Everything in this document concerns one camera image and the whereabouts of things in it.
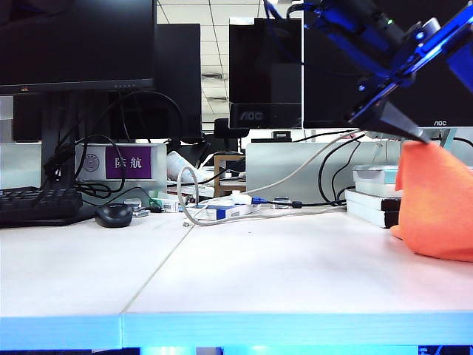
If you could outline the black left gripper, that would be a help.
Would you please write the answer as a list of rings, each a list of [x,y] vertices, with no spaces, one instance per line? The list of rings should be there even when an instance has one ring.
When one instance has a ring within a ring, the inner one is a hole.
[[[406,138],[423,143],[431,141],[414,121],[384,99],[439,55],[445,56],[449,69],[472,92],[471,3],[443,26],[439,25],[436,18],[431,18],[413,30],[409,40],[415,44],[415,48],[400,66],[391,71],[386,85],[350,113],[349,122],[370,138]]]

